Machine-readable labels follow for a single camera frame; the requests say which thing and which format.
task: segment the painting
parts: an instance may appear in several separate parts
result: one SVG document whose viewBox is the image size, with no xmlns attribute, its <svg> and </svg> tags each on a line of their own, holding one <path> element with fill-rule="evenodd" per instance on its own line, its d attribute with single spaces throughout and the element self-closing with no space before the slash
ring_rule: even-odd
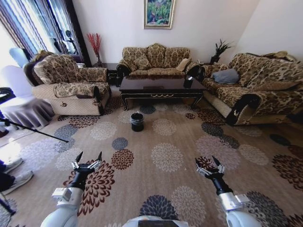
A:
<svg viewBox="0 0 303 227">
<path fill-rule="evenodd" d="M 175 0 L 144 0 L 144 29 L 171 29 Z"/>
</svg>

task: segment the floral upholstered sofa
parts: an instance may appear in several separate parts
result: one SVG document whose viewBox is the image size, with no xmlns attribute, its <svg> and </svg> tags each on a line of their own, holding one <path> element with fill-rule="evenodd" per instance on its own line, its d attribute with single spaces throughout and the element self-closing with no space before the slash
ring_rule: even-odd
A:
<svg viewBox="0 0 303 227">
<path fill-rule="evenodd" d="M 111 96 L 105 68 L 78 68 L 69 55 L 51 54 L 24 67 L 36 98 L 46 99 L 55 114 L 103 115 Z"/>
<path fill-rule="evenodd" d="M 212 74 L 228 68 L 237 71 L 238 83 L 216 83 Z M 230 125 L 288 122 L 287 115 L 303 110 L 302 63 L 239 53 L 228 66 L 203 66 L 202 74 L 204 97 Z"/>
<path fill-rule="evenodd" d="M 153 44 L 148 47 L 125 47 L 123 59 L 117 66 L 119 77 L 128 78 L 183 78 L 185 74 L 198 77 L 200 66 L 189 62 L 184 71 L 176 67 L 184 58 L 189 58 L 190 50 L 185 47 L 165 47 Z"/>
</svg>

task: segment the sneaker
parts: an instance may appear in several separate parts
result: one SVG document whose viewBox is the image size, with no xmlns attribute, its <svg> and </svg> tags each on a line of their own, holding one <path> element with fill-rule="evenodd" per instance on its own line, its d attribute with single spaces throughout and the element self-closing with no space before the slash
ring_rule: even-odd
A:
<svg viewBox="0 0 303 227">
<path fill-rule="evenodd" d="M 5 174 L 9 173 L 13 169 L 17 168 L 23 162 L 22 158 L 17 158 L 13 161 L 10 161 L 6 164 L 6 169 L 4 171 Z"/>
<path fill-rule="evenodd" d="M 13 185 L 5 191 L 2 191 L 4 195 L 11 193 L 13 190 L 27 183 L 32 177 L 34 173 L 33 171 L 28 171 L 22 175 L 19 175 L 15 178 Z"/>
</svg>

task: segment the white chair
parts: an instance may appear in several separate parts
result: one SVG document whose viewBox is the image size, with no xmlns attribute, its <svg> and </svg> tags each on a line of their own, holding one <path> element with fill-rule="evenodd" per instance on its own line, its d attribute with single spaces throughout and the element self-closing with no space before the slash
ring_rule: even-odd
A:
<svg viewBox="0 0 303 227">
<path fill-rule="evenodd" d="M 5 118 L 27 127 L 46 126 L 54 116 L 52 106 L 32 94 L 32 86 L 26 79 L 23 69 L 6 66 L 0 71 L 1 87 L 9 87 L 15 98 L 0 105 Z"/>
</svg>

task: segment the gray pillow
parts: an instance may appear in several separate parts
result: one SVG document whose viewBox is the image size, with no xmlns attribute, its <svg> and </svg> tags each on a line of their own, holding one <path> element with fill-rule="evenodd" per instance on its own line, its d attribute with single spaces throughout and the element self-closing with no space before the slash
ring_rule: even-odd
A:
<svg viewBox="0 0 303 227">
<path fill-rule="evenodd" d="M 239 75 L 234 69 L 214 72 L 213 78 L 215 82 L 220 84 L 235 84 L 239 81 Z"/>
</svg>

